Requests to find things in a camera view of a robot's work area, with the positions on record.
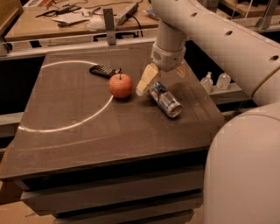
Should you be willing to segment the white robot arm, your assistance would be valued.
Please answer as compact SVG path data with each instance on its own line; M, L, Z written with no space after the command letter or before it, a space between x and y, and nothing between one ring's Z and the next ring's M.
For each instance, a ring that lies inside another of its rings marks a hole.
M197 0L152 0L159 17L151 63L136 91L183 59L192 40L225 73L227 91L255 108L215 135L204 174L204 224L280 224L280 45Z

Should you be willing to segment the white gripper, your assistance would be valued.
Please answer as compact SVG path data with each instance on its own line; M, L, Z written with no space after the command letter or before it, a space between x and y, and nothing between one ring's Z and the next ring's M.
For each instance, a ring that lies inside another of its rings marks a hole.
M151 62L146 66L143 75L136 86L136 94L138 96L145 95L152 85L159 80L159 70L169 72L176 68L177 75L181 78L186 76L186 69L184 62L181 62L185 56L186 48L176 52L167 52L157 43L152 45Z

